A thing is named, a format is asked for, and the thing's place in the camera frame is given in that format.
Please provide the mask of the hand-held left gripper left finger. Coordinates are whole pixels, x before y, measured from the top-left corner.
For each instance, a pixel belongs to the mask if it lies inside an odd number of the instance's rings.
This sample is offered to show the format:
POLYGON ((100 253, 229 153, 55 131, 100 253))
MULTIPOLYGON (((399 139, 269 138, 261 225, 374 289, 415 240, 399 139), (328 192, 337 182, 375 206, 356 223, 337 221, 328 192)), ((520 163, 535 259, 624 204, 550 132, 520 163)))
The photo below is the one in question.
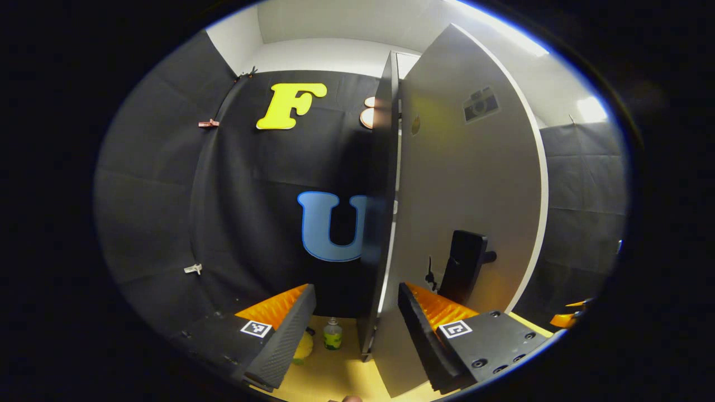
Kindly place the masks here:
POLYGON ((293 363, 316 307, 303 284, 241 310, 190 323, 170 341, 227 381, 272 392, 293 363))

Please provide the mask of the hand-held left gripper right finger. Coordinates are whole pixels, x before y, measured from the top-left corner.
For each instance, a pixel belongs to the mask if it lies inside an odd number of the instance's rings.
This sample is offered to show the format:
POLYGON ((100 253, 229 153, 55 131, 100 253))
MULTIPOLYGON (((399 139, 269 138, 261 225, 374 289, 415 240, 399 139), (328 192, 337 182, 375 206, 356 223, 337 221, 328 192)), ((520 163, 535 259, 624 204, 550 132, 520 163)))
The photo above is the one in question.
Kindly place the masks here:
POLYGON ((556 343, 508 313, 477 313, 420 286, 401 283, 398 308, 432 389, 442 395, 490 382, 556 343))

